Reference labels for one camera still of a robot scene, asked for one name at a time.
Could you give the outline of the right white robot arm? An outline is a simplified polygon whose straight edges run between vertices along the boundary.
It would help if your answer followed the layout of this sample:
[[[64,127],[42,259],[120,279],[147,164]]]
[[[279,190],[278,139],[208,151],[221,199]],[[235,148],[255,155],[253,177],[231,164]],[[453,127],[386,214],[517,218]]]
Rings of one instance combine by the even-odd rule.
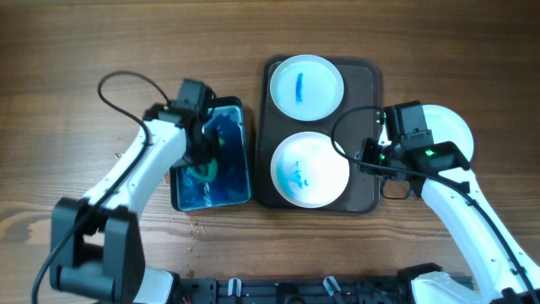
[[[412,303],[537,303],[539,266],[522,250],[484,197],[458,146],[430,135],[402,135],[388,145],[368,138],[351,160],[359,169],[408,182],[437,214],[475,277],[479,290],[458,284],[433,264],[405,269],[403,297]]]

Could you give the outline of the white plate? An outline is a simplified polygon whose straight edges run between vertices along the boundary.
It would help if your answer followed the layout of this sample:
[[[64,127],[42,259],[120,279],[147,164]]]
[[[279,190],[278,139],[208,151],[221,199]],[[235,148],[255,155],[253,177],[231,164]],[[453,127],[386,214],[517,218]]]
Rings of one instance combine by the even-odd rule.
[[[407,158],[419,163],[436,160],[444,166],[467,166],[474,153],[473,135],[469,126],[448,108],[422,105],[427,127],[432,131],[434,143],[406,151]],[[376,141],[386,146],[391,141],[386,134],[385,113],[383,118],[383,127]]]
[[[345,191],[350,165],[322,133],[295,133],[273,152],[270,175],[282,198],[294,206],[315,209],[325,207]]]
[[[340,106],[344,81],[337,67],[325,58],[297,55],[277,66],[269,91],[285,116],[314,122],[328,117]]]

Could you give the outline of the dark brown serving tray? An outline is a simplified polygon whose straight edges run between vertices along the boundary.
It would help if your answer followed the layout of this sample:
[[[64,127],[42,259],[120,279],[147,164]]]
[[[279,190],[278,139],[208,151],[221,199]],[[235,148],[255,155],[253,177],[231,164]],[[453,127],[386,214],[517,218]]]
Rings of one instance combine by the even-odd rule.
[[[343,100],[328,117],[314,122],[302,122],[285,116],[275,106],[269,91],[274,70],[290,57],[270,57],[263,69],[253,169],[255,200],[265,207],[276,209],[354,215],[373,212],[381,200],[380,182],[375,176],[356,171],[356,164],[348,161],[348,158],[362,150],[366,138],[377,138],[380,134],[375,113],[381,104],[381,76],[378,68],[364,59],[324,57],[337,67],[343,77]],[[271,179],[273,152],[287,137],[301,132],[317,132],[328,136],[333,146],[341,146],[343,152],[340,155],[350,165],[350,176],[344,193],[325,207],[306,209],[294,206],[280,196]]]

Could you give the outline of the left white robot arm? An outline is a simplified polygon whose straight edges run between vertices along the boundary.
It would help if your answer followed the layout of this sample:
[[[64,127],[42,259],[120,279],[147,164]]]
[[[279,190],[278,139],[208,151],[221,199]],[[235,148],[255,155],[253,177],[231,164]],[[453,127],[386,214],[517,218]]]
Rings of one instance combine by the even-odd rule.
[[[131,146],[82,198],[61,198],[51,214],[51,253],[42,274],[53,289],[104,303],[170,303],[178,276],[147,265],[139,219],[172,167],[217,170],[209,110],[155,105]]]

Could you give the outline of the green scrubbing sponge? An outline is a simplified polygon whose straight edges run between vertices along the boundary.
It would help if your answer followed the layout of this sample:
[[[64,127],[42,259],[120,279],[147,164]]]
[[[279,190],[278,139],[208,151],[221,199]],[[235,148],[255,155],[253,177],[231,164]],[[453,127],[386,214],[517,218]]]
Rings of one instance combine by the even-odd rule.
[[[191,176],[199,181],[212,182],[218,175],[220,148],[225,144],[225,141],[222,138],[218,138],[218,140],[218,152],[209,163],[189,166],[186,169]]]

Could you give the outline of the black tub of blue water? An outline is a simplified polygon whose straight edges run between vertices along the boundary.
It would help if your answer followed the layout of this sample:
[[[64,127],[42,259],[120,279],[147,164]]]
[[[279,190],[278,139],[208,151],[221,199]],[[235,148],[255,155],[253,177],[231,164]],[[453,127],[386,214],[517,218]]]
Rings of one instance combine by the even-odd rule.
[[[202,182],[188,167],[170,169],[171,205],[181,212],[243,204],[251,199],[251,178],[243,107],[240,99],[220,97],[212,105],[204,129],[215,129],[225,141],[220,148],[218,175]]]

